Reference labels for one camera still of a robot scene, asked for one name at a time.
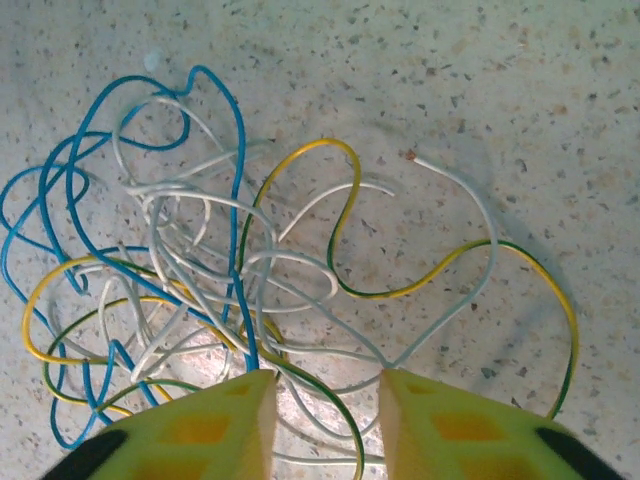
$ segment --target brown speck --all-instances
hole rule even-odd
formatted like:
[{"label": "brown speck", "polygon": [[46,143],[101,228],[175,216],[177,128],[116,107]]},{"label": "brown speck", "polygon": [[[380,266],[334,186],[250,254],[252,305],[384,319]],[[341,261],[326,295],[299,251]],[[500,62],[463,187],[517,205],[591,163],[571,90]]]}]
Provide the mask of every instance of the brown speck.
[{"label": "brown speck", "polygon": [[580,29],[575,25],[572,25],[571,28],[569,28],[569,38],[571,40],[578,40],[580,38]]},{"label": "brown speck", "polygon": [[460,53],[462,53],[462,51],[465,48],[467,48],[468,45],[469,45],[469,40],[467,40],[466,38],[463,38],[462,40],[458,40],[451,47],[451,53],[453,53],[454,55],[459,55]]},{"label": "brown speck", "polygon": [[568,112],[566,105],[554,105],[553,106],[553,114],[554,115],[566,115]]}]

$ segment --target yellow plastic part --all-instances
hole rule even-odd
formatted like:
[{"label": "yellow plastic part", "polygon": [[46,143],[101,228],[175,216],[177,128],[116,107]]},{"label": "yellow plastic part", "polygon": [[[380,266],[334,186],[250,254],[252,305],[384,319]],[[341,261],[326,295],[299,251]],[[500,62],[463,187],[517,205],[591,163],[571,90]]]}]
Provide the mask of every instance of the yellow plastic part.
[{"label": "yellow plastic part", "polygon": [[91,480],[269,479],[275,387],[257,370],[110,425],[129,438]]},{"label": "yellow plastic part", "polygon": [[535,429],[557,423],[403,370],[380,376],[390,480],[580,480]]}]

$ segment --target speckled floor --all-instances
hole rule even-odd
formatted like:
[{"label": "speckled floor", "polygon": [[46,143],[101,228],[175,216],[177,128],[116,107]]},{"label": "speckled floor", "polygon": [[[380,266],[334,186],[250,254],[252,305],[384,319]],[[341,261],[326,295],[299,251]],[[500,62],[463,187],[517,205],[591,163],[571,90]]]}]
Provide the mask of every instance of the speckled floor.
[{"label": "speckled floor", "polygon": [[[640,478],[640,3],[72,3],[3,6],[1,184],[42,163],[111,79],[152,71],[182,85],[192,65],[204,64],[238,98],[250,136],[277,140],[265,172],[285,152],[325,135],[349,142],[366,171],[397,183],[395,199],[363,195],[341,254],[351,281],[375,288],[418,278],[452,247],[485,234],[462,191],[405,160],[409,150],[430,156],[472,179],[502,233],[532,251],[570,293],[581,357],[558,420],[626,478]],[[201,93],[204,108],[224,120],[220,97]],[[116,103],[98,124],[109,125]],[[230,128],[220,123],[223,132]],[[327,162],[336,176],[348,175],[338,160],[312,155],[279,183],[285,206],[295,209],[311,189],[335,183]],[[109,157],[92,165],[116,180]],[[10,220],[35,189],[35,179],[19,185],[6,208]],[[112,193],[92,197],[93,238],[104,245],[140,241],[143,224],[125,224]],[[330,217],[343,201],[324,203],[316,216]],[[125,215],[134,208],[118,205]],[[292,241],[321,255],[326,234],[318,219],[307,220]],[[81,254],[72,240],[69,252]],[[17,278],[26,289],[53,265],[28,249],[13,262],[21,262]],[[338,297],[331,306],[391,355],[408,344],[417,324],[435,319],[469,288],[483,262],[482,253],[471,254],[402,300]],[[501,254],[474,308],[408,368],[545,412],[561,379],[568,332],[551,292],[525,267]],[[40,364],[19,341],[21,305],[8,288],[1,292],[2,476],[36,478],[61,450],[48,427]],[[346,341],[311,316],[283,322],[293,337]],[[330,383],[371,373],[336,361],[322,368]],[[370,393],[355,403],[360,419],[375,408]],[[63,412],[71,433],[80,424],[72,412]],[[370,441],[374,450],[376,443]],[[313,451],[284,437],[277,446]],[[280,479],[320,479],[349,478],[351,469],[276,462],[274,471]],[[366,478],[383,475],[367,468]]]}]

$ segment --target yellow foam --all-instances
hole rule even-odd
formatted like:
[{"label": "yellow foam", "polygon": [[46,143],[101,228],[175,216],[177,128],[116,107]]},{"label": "yellow foam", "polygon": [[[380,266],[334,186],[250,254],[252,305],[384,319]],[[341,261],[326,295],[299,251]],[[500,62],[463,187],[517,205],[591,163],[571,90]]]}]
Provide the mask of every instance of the yellow foam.
[{"label": "yellow foam", "polygon": [[109,426],[129,438],[91,480],[267,480],[276,419],[273,372],[255,371]]},{"label": "yellow foam", "polygon": [[580,480],[535,433],[533,413],[402,370],[380,377],[390,480]]}]

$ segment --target electrical wire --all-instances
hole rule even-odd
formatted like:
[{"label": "electrical wire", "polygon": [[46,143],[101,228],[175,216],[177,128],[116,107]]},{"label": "electrical wire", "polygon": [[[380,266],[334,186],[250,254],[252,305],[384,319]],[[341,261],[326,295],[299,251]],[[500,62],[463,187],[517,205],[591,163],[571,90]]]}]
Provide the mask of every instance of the electrical wire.
[{"label": "electrical wire", "polygon": [[[222,141],[208,128],[206,122],[181,101],[181,98],[185,98],[191,92],[198,73],[202,73],[209,78],[227,100],[236,124],[237,147],[226,148]],[[124,109],[115,122],[113,132],[89,131],[88,128],[104,100],[121,85],[131,82],[150,85],[156,89],[156,92],[151,96],[138,99]],[[182,133],[177,140],[165,145],[150,145],[122,136],[122,130],[130,125],[134,118],[151,103],[159,103],[180,111]],[[129,168],[131,162],[124,156],[122,143],[145,151],[167,152],[177,148],[187,140],[192,123],[198,125],[200,130],[216,145],[220,153],[210,155],[195,166],[183,169],[177,174],[157,182],[143,183],[134,177],[132,169]],[[81,150],[81,145],[84,145],[87,139],[93,140],[94,143]],[[107,142],[112,143],[116,162],[124,174],[121,186],[138,203],[143,213],[143,218],[148,224],[148,246],[125,247],[118,245],[107,249],[99,249],[92,243],[80,220],[77,211],[78,203],[85,197],[92,183],[105,182],[95,175],[82,170],[77,166],[77,163],[88,158]],[[266,365],[276,369],[278,378],[285,383],[287,390],[291,393],[301,412],[317,429],[334,440],[353,440],[355,445],[355,452],[349,458],[309,459],[274,452],[275,458],[304,465],[355,465],[354,478],[361,478],[365,462],[370,464],[380,464],[382,462],[378,457],[366,455],[362,439],[364,435],[371,432],[376,426],[377,418],[374,418],[368,425],[362,428],[359,427],[340,397],[353,394],[372,385],[377,381],[377,376],[358,382],[355,385],[332,390],[320,379],[291,364],[287,355],[332,355],[367,363],[377,363],[383,368],[401,367],[424,342],[465,308],[485,287],[490,272],[496,263],[498,247],[514,251],[527,260],[556,294],[567,316],[571,334],[569,362],[558,398],[548,416],[553,418],[560,411],[569,389],[573,371],[577,365],[579,339],[576,316],[571,302],[548,271],[531,254],[517,245],[498,240],[496,229],[484,202],[464,179],[454,172],[425,160],[414,160],[417,165],[447,177],[469,193],[487,223],[489,238],[459,247],[440,261],[430,272],[423,275],[422,278],[405,287],[382,292],[362,292],[346,284],[339,276],[334,265],[335,251],[340,243],[339,240],[344,226],[355,205],[360,188],[371,188],[390,196],[394,196],[395,191],[373,179],[363,177],[359,158],[349,145],[337,139],[323,138],[304,145],[287,156],[273,169],[258,192],[254,193],[250,182],[245,178],[244,166],[250,161],[260,158],[260,156],[247,155],[248,149],[262,145],[265,145],[265,141],[247,141],[244,121],[236,101],[218,77],[205,67],[194,67],[188,75],[186,87],[182,90],[167,88],[148,77],[123,77],[115,80],[103,90],[92,104],[76,134],[61,142],[51,152],[44,165],[31,167],[20,172],[7,183],[0,193],[0,223],[8,230],[7,239],[0,253],[2,274],[10,288],[25,303],[22,318],[23,340],[27,349],[44,363],[45,383],[54,397],[50,414],[52,431],[56,440],[62,446],[75,448],[88,435],[97,420],[106,424],[110,423],[112,419],[106,414],[107,411],[121,416],[130,415],[130,410],[116,405],[116,403],[134,391],[140,390],[146,397],[147,402],[153,406],[157,405],[158,401],[150,387],[153,387],[156,393],[160,394],[165,401],[170,401],[172,396],[162,387],[163,385],[180,387],[185,391],[197,390],[198,387],[184,382],[152,377],[158,375],[168,360],[176,355],[222,350],[224,352],[224,362],[217,381],[223,381],[228,378],[231,359],[234,354],[242,353],[245,355],[246,366],[249,371],[260,368],[259,358],[261,358]],[[310,150],[321,146],[338,147],[346,153],[349,165],[353,169],[353,179],[351,182],[337,184],[317,194],[278,233],[269,217],[260,209],[260,203],[266,197],[267,191],[275,179],[291,163]],[[57,159],[67,147],[70,147],[68,161],[60,163]],[[214,178],[229,170],[233,172],[233,181],[231,191],[227,194],[205,192],[195,184],[196,179]],[[35,174],[39,174],[38,197],[25,208],[15,223],[11,225],[4,212],[8,193],[22,178]],[[71,259],[64,251],[53,227],[50,208],[47,204],[47,195],[63,175],[65,176],[66,207],[71,217],[72,225],[90,253],[90,255],[76,259]],[[74,183],[77,178],[82,179],[80,188]],[[241,186],[253,200],[252,205],[238,200]],[[313,206],[328,195],[344,189],[348,189],[349,193],[331,233],[327,246],[326,264],[308,255],[286,250],[279,246]],[[203,216],[198,224],[187,226],[178,221],[180,202],[184,199],[197,199],[202,202]],[[227,253],[218,250],[215,246],[205,241],[206,234],[211,229],[210,223],[214,205],[226,205],[230,209],[230,240]],[[35,241],[20,233],[27,218],[36,208],[40,211],[43,229],[51,246]],[[247,214],[239,241],[237,238],[239,227],[238,210]],[[263,226],[263,245],[260,250],[247,255],[247,241],[254,217],[257,217]],[[20,290],[9,271],[9,249],[16,239],[47,254],[54,255],[59,263],[58,267],[54,268],[38,283],[29,297]],[[333,315],[326,307],[326,302],[340,290],[353,297],[363,299],[397,298],[412,294],[442,273],[451,262],[464,253],[485,246],[490,247],[487,266],[469,294],[417,335],[415,341],[395,360],[386,359],[375,344],[347,322]],[[131,257],[131,253],[148,255],[150,266],[137,265]],[[209,257],[220,261],[226,260],[226,271],[217,271],[206,266],[201,257]],[[329,288],[322,294],[312,297],[302,289],[288,283],[285,278],[274,275],[274,264],[286,260],[313,267],[328,280]],[[88,275],[96,272],[108,272],[110,274],[102,289],[98,308],[72,322],[68,327],[62,328],[61,322],[55,318],[55,315],[51,314],[51,305],[49,318],[36,308],[36,303],[45,289],[53,284],[54,279],[57,281],[60,275],[66,278],[77,293],[86,294],[89,288]],[[296,301],[299,301],[299,303],[284,306],[279,304],[266,305],[265,288],[267,284],[287,292],[297,298]],[[115,285],[124,290],[125,296],[108,302],[107,298]],[[155,304],[151,313],[145,313],[142,303]],[[122,343],[116,338],[111,338],[107,328],[106,311],[125,304],[128,304],[132,309],[133,315],[130,318],[133,320],[135,328],[134,333]],[[162,319],[166,314],[165,310],[170,314],[169,319],[154,332],[152,324],[163,321]],[[279,332],[277,324],[267,316],[304,310],[312,310],[332,324],[342,328],[368,353],[325,346],[291,344]],[[237,314],[237,321],[229,317],[231,313]],[[162,347],[164,340],[175,330],[178,321],[185,315],[188,318],[194,318],[200,326],[181,337],[173,347]],[[54,337],[53,343],[46,352],[38,349],[31,338],[31,322],[34,316],[40,320]],[[91,352],[86,347],[79,345],[77,341],[71,341],[69,338],[74,329],[94,317],[98,319],[98,329],[102,340],[105,342],[107,355]],[[202,335],[213,336],[218,342],[199,345],[190,344],[195,338]],[[142,353],[134,360],[128,350],[136,344],[142,349]],[[67,354],[68,351],[73,351],[80,356],[70,357]],[[157,360],[151,361],[152,357],[157,357]],[[51,378],[51,365],[59,366],[57,381]],[[64,379],[68,376],[65,369],[74,365],[80,366],[82,369],[84,397],[75,397],[63,391]],[[103,375],[102,386],[96,395],[92,387],[92,382],[94,381],[92,368],[97,365],[106,367],[106,370]],[[129,372],[129,381],[132,385],[107,399],[108,386],[111,383],[115,368],[127,370]],[[350,434],[344,435],[335,432],[319,420],[302,400],[298,392],[299,389],[311,394],[314,398],[324,399],[323,401],[329,401],[333,404],[346,422]],[[86,405],[91,411],[85,428],[71,443],[63,438],[57,426],[56,412],[59,401]]]}]

